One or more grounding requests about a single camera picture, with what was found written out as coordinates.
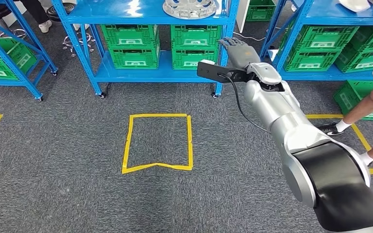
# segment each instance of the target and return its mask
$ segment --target floor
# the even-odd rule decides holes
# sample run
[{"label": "floor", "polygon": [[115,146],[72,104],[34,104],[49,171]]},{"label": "floor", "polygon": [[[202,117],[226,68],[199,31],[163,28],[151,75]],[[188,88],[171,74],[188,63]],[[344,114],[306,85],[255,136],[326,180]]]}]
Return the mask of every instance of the floor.
[{"label": "floor", "polygon": [[[78,58],[62,50],[62,25],[41,34],[25,17],[60,70],[38,85],[43,102],[25,88],[0,87],[0,233],[322,232],[287,187],[272,138],[242,117],[230,85],[213,99],[211,84],[113,83],[100,99]],[[262,38],[266,27],[248,23],[244,35]],[[167,27],[161,43],[170,48]],[[289,84],[306,114],[340,113],[332,95],[342,82]],[[143,113],[191,116],[191,171],[122,174],[129,116]],[[373,121],[357,126],[373,146]],[[365,151],[351,129],[337,139]],[[135,118],[127,167],[187,166],[187,140],[186,117]]]}]

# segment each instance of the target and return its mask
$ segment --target robot finger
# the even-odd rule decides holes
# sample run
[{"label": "robot finger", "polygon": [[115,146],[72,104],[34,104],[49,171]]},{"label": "robot finger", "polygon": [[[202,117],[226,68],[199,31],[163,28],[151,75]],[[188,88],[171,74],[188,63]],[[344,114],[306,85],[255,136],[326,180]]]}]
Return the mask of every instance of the robot finger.
[{"label": "robot finger", "polygon": [[226,43],[224,40],[219,40],[218,41],[225,49],[227,49],[229,47],[229,44]]},{"label": "robot finger", "polygon": [[228,41],[228,43],[230,45],[235,45],[236,44],[236,42],[233,39],[229,38],[229,37],[225,37],[224,40]]}]

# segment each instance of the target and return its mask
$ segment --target silver robot arm segment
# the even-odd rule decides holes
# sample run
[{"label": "silver robot arm segment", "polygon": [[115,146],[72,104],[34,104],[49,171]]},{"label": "silver robot arm segment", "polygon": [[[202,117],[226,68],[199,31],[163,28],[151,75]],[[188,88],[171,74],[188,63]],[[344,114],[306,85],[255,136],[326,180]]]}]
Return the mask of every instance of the silver robot arm segment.
[{"label": "silver robot arm segment", "polygon": [[370,173],[352,148],[313,126],[287,82],[267,63],[251,63],[245,100],[258,114],[281,154],[297,200],[314,209],[328,232],[373,233]]}]

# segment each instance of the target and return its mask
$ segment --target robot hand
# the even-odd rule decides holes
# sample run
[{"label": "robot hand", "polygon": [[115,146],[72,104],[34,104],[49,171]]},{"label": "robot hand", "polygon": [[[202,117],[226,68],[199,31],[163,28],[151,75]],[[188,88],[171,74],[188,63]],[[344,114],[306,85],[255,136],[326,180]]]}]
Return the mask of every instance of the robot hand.
[{"label": "robot hand", "polygon": [[228,57],[235,68],[244,69],[250,63],[258,63],[261,61],[255,49],[243,41],[234,37],[225,37],[219,42],[226,49]]},{"label": "robot hand", "polygon": [[327,232],[373,233],[370,173],[359,154],[313,126],[287,82],[274,67],[259,62],[252,47],[236,38],[220,43],[234,67],[199,62],[197,74],[221,83],[247,83],[245,100],[272,134],[296,199],[315,211]]}]

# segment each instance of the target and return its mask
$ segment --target stool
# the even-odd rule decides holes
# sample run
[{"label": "stool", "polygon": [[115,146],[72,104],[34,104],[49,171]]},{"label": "stool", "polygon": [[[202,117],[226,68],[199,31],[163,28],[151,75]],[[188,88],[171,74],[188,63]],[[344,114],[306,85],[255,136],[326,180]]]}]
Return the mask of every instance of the stool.
[{"label": "stool", "polygon": [[[14,35],[16,35],[17,37],[20,37],[20,38],[24,38],[26,36],[26,33],[23,29],[14,29],[14,30],[11,30],[9,29],[8,25],[5,23],[5,21],[2,19],[3,17],[9,15],[11,12],[11,10],[9,10],[8,7],[6,7],[5,4],[0,4],[0,24],[3,28],[5,28],[6,30],[12,32]],[[0,34],[0,37],[3,37],[5,35],[5,33],[1,33]]]},{"label": "stool", "polygon": [[[62,4],[63,4],[63,6],[65,8],[65,11],[67,12],[67,14],[69,14],[73,10],[73,8],[75,7],[74,3],[64,2]],[[47,15],[48,15],[49,19],[51,19],[52,21],[61,22],[61,19],[59,18],[58,13],[55,11],[55,8],[53,6],[51,6],[47,10]],[[84,37],[82,36],[82,33],[81,32],[77,32],[76,35],[78,37],[79,44],[83,45],[84,44]],[[95,41],[95,39],[93,39],[92,36],[89,33],[86,33],[86,44],[88,45],[90,52],[93,52],[94,49],[91,47],[91,45],[89,44],[89,42],[94,42],[94,41]],[[72,53],[71,56],[72,57],[76,56],[76,54],[74,52],[74,48],[73,48],[72,42],[69,39],[69,36],[67,36],[67,37],[64,38],[64,41],[62,42],[62,45],[64,46],[62,48],[63,50],[67,50],[69,48],[70,52]]]}]

